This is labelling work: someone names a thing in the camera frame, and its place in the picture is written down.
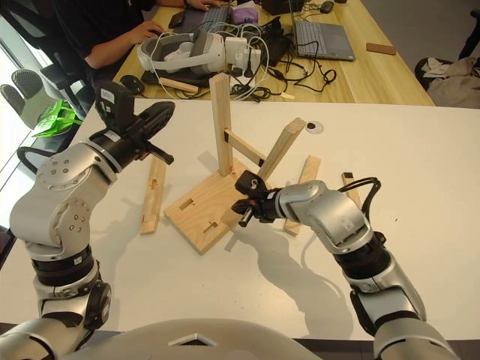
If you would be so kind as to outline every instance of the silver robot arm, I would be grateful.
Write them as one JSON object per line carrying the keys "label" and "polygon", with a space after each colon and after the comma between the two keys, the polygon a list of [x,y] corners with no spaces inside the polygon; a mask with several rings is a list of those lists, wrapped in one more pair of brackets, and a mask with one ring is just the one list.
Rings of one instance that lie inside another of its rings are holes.
{"label": "silver robot arm", "polygon": [[244,172],[235,184],[248,196],[232,209],[260,222],[287,218],[309,226],[343,269],[350,298],[363,329],[374,336],[375,359],[458,359],[442,335],[426,323],[425,306],[397,260],[385,248],[365,214],[322,181],[267,190],[263,180]]}
{"label": "silver robot arm", "polygon": [[106,129],[46,160],[11,212],[10,227],[36,272],[40,318],[0,336],[2,360],[58,359],[107,321],[111,291],[89,245],[91,213],[131,161],[149,153],[173,161],[148,140],[170,120],[174,103],[156,103],[137,116],[133,95],[105,82],[96,106]]}

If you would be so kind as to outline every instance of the wooden plank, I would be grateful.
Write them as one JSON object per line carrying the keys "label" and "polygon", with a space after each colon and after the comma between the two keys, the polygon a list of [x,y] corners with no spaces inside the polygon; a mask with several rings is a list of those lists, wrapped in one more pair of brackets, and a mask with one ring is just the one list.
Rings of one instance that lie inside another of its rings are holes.
{"label": "wooden plank", "polygon": [[269,176],[273,173],[275,167],[277,167],[280,160],[285,156],[288,149],[290,149],[290,146],[306,124],[305,121],[296,118],[282,130],[277,142],[273,145],[273,148],[271,148],[270,153],[265,159],[265,163],[263,163],[258,172],[258,176],[261,177],[264,182],[266,182]]}
{"label": "wooden plank", "polygon": [[233,168],[232,146],[225,142],[224,138],[224,131],[226,129],[232,129],[232,119],[230,115],[230,81],[228,75],[219,73],[213,76],[209,82],[215,140],[217,141],[219,173],[222,176],[227,176]]}
{"label": "wooden plank", "polygon": [[167,165],[152,155],[150,175],[148,176],[145,199],[143,200],[142,223],[140,235],[153,234],[157,231],[160,207],[164,195],[165,172]]}
{"label": "wooden plank", "polygon": [[168,86],[169,88],[185,90],[186,92],[198,92],[198,87],[195,85],[185,84],[184,82],[179,82],[172,79],[167,79],[165,77],[161,77],[160,81],[162,82],[163,86]]}
{"label": "wooden plank", "polygon": [[259,167],[261,167],[265,162],[266,156],[264,154],[262,154],[260,151],[257,151],[248,142],[243,140],[240,136],[236,135],[229,129],[225,130],[225,140]]}
{"label": "wooden plank", "polygon": [[[353,174],[351,172],[342,173],[342,182],[343,185],[348,185],[351,182],[354,182]],[[359,209],[362,208],[362,201],[360,200],[360,195],[357,189],[352,189],[346,192],[346,195],[358,206]]]}
{"label": "wooden plank", "polygon": [[[304,182],[309,182],[310,180],[315,180],[317,178],[318,169],[320,168],[320,162],[321,160],[318,157],[308,155],[303,166],[303,170],[301,171],[298,183],[302,184]],[[297,236],[301,227],[302,225],[300,223],[285,220],[283,230],[285,233],[290,234],[291,236]]]}
{"label": "wooden plank", "polygon": [[235,189],[247,167],[233,159],[234,171],[227,176],[210,175],[183,197],[165,209],[165,215],[185,236],[193,248],[204,254],[241,219],[231,206],[244,197]]}

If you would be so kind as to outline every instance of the black shirt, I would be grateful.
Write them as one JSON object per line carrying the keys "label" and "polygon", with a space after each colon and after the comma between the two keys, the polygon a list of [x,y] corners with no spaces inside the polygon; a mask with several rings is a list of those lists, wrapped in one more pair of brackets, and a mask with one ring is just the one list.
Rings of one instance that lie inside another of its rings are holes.
{"label": "black shirt", "polygon": [[[143,22],[142,10],[150,10],[155,0],[55,0],[55,11],[72,47],[82,60],[95,45],[129,32]],[[116,63],[93,69],[85,62],[92,85],[111,80],[129,52]]]}

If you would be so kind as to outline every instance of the computer mouse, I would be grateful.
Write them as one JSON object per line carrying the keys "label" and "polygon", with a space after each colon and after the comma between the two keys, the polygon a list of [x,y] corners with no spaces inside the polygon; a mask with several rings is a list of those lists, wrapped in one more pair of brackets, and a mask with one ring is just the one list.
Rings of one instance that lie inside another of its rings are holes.
{"label": "computer mouse", "polygon": [[134,95],[141,95],[145,91],[145,85],[143,85],[142,80],[133,75],[122,76],[120,83]]}
{"label": "computer mouse", "polygon": [[320,13],[328,14],[333,9],[333,1],[324,1],[320,6]]}

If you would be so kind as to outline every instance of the vr headset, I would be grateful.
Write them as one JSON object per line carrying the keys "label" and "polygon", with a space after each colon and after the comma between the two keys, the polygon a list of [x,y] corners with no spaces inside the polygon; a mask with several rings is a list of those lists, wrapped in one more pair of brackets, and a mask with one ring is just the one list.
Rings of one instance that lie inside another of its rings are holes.
{"label": "vr headset", "polygon": [[138,46],[137,55],[143,68],[152,73],[155,70],[174,73],[190,68],[196,75],[206,75],[222,71],[225,66],[224,39],[219,34],[203,29],[193,34],[162,37],[160,40],[152,37]]}

